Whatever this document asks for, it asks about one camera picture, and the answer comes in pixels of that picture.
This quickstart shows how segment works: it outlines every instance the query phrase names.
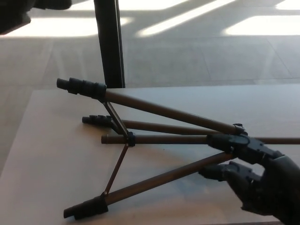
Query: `black pole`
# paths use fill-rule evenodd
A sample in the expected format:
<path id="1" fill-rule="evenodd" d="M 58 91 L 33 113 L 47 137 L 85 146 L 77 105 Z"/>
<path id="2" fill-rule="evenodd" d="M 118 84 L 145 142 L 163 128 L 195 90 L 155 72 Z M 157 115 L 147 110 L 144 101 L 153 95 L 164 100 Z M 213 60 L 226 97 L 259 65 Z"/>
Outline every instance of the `black pole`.
<path id="1" fill-rule="evenodd" d="M 118 0 L 94 0 L 105 83 L 125 88 Z"/>
<path id="2" fill-rule="evenodd" d="M 102 144 L 126 144 L 123 135 L 103 135 Z M 135 135 L 136 144 L 207 144 L 205 135 Z"/>

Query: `tripod leg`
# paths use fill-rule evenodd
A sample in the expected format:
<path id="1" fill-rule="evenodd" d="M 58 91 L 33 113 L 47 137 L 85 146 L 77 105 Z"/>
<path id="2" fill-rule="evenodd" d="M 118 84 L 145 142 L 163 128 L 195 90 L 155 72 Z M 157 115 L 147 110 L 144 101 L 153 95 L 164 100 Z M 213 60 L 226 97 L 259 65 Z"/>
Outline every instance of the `tripod leg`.
<path id="1" fill-rule="evenodd" d="M 187 112 L 175 110 L 162 105 L 157 105 L 135 97 L 122 95 L 120 93 L 107 90 L 105 85 L 99 83 L 82 81 L 75 78 L 70 78 L 69 81 L 57 79 L 57 87 L 68 90 L 68 92 L 72 94 L 88 96 L 101 102 L 113 102 L 148 113 L 153 113 L 174 120 L 216 130 L 224 134 L 242 134 L 245 131 L 243 127 L 238 125 L 231 125 L 210 120 L 205 117 L 189 114 Z"/>
<path id="2" fill-rule="evenodd" d="M 125 144 L 122 135 L 103 135 L 102 144 Z M 207 144 L 204 135 L 135 135 L 136 144 Z"/>
<path id="3" fill-rule="evenodd" d="M 205 166 L 220 164 L 233 159 L 233 156 L 226 153 L 219 153 L 208 158 L 201 159 L 194 163 L 185 165 L 175 170 L 165 172 L 156 177 L 149 178 L 131 186 L 109 193 L 100 195 L 79 205 L 64 210 L 64 218 L 74 216 L 75 219 L 83 219 L 108 211 L 108 205 L 119 202 L 123 199 L 137 195 L 144 191 L 156 188 L 173 180 L 180 179 L 190 174 L 196 173 Z"/>
<path id="4" fill-rule="evenodd" d="M 82 118 L 83 123 L 92 124 L 103 128 L 112 128 L 116 133 L 121 134 L 120 131 L 116 130 L 114 122 L 110 116 L 101 115 L 90 115 L 89 117 Z M 219 133 L 218 131 L 194 128 L 194 127 L 183 127 L 174 125 L 165 125 L 158 123 L 139 122 L 132 120 L 122 120 L 127 129 L 135 130 L 147 130 L 167 134 L 175 135 L 212 135 Z"/>

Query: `tripod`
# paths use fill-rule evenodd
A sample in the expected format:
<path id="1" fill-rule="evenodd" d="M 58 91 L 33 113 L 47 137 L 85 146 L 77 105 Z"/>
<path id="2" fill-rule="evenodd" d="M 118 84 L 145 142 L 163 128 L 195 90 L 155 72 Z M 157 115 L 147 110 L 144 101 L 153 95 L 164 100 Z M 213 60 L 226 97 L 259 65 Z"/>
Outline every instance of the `tripod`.
<path id="1" fill-rule="evenodd" d="M 64 218 L 74 216 L 77 220 L 102 214 L 108 211 L 108 205 L 110 204 L 196 173 L 208 165 L 217 165 L 235 158 L 233 154 L 228 152 L 219 153 L 120 190 L 110 192 L 113 181 L 129 147 L 134 147 L 136 144 L 208 144 L 208 136 L 210 135 L 248 135 L 242 124 L 226 124 L 125 96 L 115 93 L 112 90 L 107 90 L 104 84 L 70 78 L 69 81 L 58 79 L 57 87 L 67 90 L 72 94 L 80 94 L 100 101 L 110 116 L 83 117 L 83 123 L 112 128 L 117 133 L 117 135 L 102 136 L 102 143 L 124 144 L 124 148 L 103 193 L 94 199 L 64 210 Z M 183 121 L 205 129 L 121 120 L 111 103 Z M 155 131 L 169 135 L 135 135 L 133 132 L 128 131 L 128 129 Z M 256 137 L 255 139 L 265 144 L 300 144 L 300 138 Z"/>

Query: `tripod leg clamp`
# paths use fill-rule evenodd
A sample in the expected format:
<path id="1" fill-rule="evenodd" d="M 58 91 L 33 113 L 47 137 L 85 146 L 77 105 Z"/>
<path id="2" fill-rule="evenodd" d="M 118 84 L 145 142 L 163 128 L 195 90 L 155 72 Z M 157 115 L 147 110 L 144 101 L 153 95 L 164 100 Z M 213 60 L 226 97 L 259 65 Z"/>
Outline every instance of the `tripod leg clamp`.
<path id="1" fill-rule="evenodd" d="M 64 210 L 64 218 L 74 216 L 75 220 L 108 212 L 104 194 Z"/>
<path id="2" fill-rule="evenodd" d="M 127 142 L 129 147 L 135 146 L 135 134 L 133 132 L 128 132 Z"/>

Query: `black object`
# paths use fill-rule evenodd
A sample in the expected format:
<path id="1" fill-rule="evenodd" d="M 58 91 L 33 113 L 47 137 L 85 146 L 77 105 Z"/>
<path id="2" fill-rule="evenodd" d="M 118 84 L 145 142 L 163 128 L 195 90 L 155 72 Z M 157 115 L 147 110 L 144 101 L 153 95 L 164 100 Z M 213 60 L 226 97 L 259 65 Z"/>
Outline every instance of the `black object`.
<path id="1" fill-rule="evenodd" d="M 99 100 L 104 98 L 106 92 L 105 84 L 75 78 L 70 78 L 69 81 L 57 79 L 56 86 L 75 95 L 80 94 Z"/>
<path id="2" fill-rule="evenodd" d="M 64 210 L 64 218 L 74 216 L 76 220 L 108 212 L 104 194 Z"/>
<path id="3" fill-rule="evenodd" d="M 2 0 L 0 2 L 0 35 L 30 23 L 27 12 L 32 8 L 64 10 L 71 0 Z"/>
<path id="4" fill-rule="evenodd" d="M 242 124 L 225 124 L 198 115 L 170 109 L 113 92 L 106 89 L 106 86 L 98 83 L 70 78 L 69 81 L 58 79 L 57 86 L 72 94 L 81 94 L 99 100 L 110 116 L 83 117 L 83 123 L 112 128 L 120 134 L 102 136 L 102 143 L 125 144 L 102 195 L 106 206 L 199 172 L 207 179 L 226 180 L 243 202 L 243 210 L 260 215 L 274 215 L 287 225 L 294 225 L 300 222 L 298 217 L 300 209 L 300 169 L 290 158 L 264 145 L 265 143 L 299 144 L 300 138 L 252 138 L 245 132 Z M 111 102 L 211 130 L 121 120 Z M 128 128 L 178 135 L 134 135 L 131 131 L 128 131 Z M 109 193 L 128 148 L 138 143 L 208 144 L 215 149 L 223 151 L 223 153 Z M 264 166 L 265 172 L 263 176 L 260 177 L 254 174 L 250 168 L 235 162 L 230 162 L 228 165 L 219 165 L 233 158 Z M 105 212 L 105 210 L 94 210 L 95 208 L 98 209 L 98 207 L 102 209 L 102 202 L 93 202 L 95 205 L 99 205 L 90 209 L 90 213 L 87 213 L 89 207 L 75 206 L 76 215 L 79 216 L 76 216 L 75 213 L 69 213 L 69 210 L 67 210 L 64 217 L 75 216 L 75 219 L 81 219 Z"/>
<path id="5" fill-rule="evenodd" d="M 125 88 L 118 0 L 94 0 L 105 83 Z"/>
<path id="6" fill-rule="evenodd" d="M 273 215 L 287 225 L 300 223 L 300 168 L 288 156 L 244 135 L 209 135 L 208 145 L 265 168 L 261 177 L 234 162 L 199 171 L 207 179 L 226 180 L 242 201 L 242 210 Z"/>

